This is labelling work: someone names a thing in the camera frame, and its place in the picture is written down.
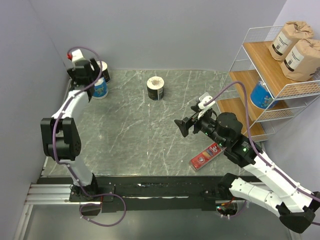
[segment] cable tie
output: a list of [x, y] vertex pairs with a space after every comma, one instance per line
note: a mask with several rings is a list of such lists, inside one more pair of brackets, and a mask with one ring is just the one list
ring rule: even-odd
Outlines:
[[298, 190], [299, 187], [300, 187], [300, 182], [297, 182], [295, 189], [294, 189], [293, 193], [291, 194], [291, 196], [293, 196], [295, 194], [295, 192]]
[[275, 169], [275, 167], [276, 167], [276, 164], [273, 162], [273, 163], [271, 164], [270, 168], [273, 170], [273, 169]]

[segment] shelf rack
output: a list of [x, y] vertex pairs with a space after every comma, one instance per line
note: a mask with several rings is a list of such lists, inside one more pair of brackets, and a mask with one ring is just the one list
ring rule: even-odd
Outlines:
[[[250, 117], [250, 131], [254, 141], [268, 140], [276, 133], [274, 125], [280, 119], [292, 119], [320, 96], [320, 71], [306, 82], [293, 81], [284, 76], [280, 62], [273, 59], [269, 45], [283, 26], [250, 28], [230, 68], [223, 87], [240, 81], [245, 85]], [[273, 108], [261, 109], [250, 99], [250, 94], [259, 80], [265, 83], [271, 94]], [[242, 122], [242, 133], [246, 134], [245, 96], [240, 85], [236, 84], [224, 92], [217, 100], [221, 113], [235, 113]]]

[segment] gray marble surface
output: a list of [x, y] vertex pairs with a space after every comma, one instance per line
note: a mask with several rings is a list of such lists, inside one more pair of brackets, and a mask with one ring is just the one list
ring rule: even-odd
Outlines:
[[[93, 99], [77, 125], [81, 157], [98, 176], [188, 176], [247, 174], [223, 154], [198, 172], [189, 161], [212, 141], [203, 133], [182, 137], [175, 119], [191, 116], [191, 105], [204, 92], [221, 89], [225, 72], [202, 70], [113, 70], [109, 92]], [[164, 98], [151, 100], [147, 80], [164, 79]], [[45, 176], [66, 176], [66, 169], [49, 159]]]

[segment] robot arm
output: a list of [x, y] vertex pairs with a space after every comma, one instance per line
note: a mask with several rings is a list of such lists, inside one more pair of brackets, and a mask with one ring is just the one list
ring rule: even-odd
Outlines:
[[236, 175], [227, 173], [219, 183], [220, 194], [225, 197], [234, 196], [253, 202], [274, 213], [289, 229], [302, 233], [312, 223], [320, 203], [301, 194], [298, 188], [307, 194], [315, 195], [317, 198], [320, 197], [320, 193], [312, 193], [301, 187], [298, 182], [279, 169], [257, 144], [254, 144], [267, 161], [268, 164], [266, 164], [255, 153], [248, 137], [241, 134], [243, 125], [234, 113], [223, 112], [217, 115], [211, 108], [214, 102], [205, 106], [211, 99], [212, 97], [205, 93], [198, 99], [197, 105], [191, 107], [195, 111], [194, 115], [174, 121], [182, 135], [186, 137], [192, 126], [194, 134], [199, 131], [205, 133], [220, 147], [225, 148], [224, 155], [230, 161], [255, 175], [271, 189], [271, 191], [264, 190], [243, 181]]
[[[68, 166], [68, 171], [73, 171], [78, 177], [78, 180], [75, 179], [74, 175], [70, 172], [73, 179], [73, 185], [75, 188], [78, 188], [76, 191], [80, 192], [80, 185], [78, 182], [80, 180], [88, 193], [95, 194], [98, 189], [96, 178], [79, 156], [81, 151], [81, 140], [76, 123], [85, 106], [91, 101], [95, 91], [94, 86], [83, 92], [81, 92], [81, 89], [84, 89], [94, 82], [99, 74], [100, 68], [94, 58], [90, 59], [90, 61], [84, 59], [80, 50], [74, 51], [72, 55], [74, 68], [67, 70], [72, 78], [68, 96], [61, 108], [52, 117], [43, 118], [41, 120], [42, 144], [45, 155], [55, 159], [52, 137], [53, 134], [56, 134], [55, 142], [59, 163]], [[58, 122], [57, 130], [56, 132], [53, 132], [53, 126], [61, 113], [62, 117]]]

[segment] red package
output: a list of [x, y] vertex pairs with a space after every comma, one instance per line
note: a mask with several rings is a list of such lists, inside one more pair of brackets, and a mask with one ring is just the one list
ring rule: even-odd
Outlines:
[[216, 156], [221, 154], [225, 149], [221, 149], [216, 142], [212, 143], [205, 150], [192, 158], [189, 162], [193, 170], [198, 171]]

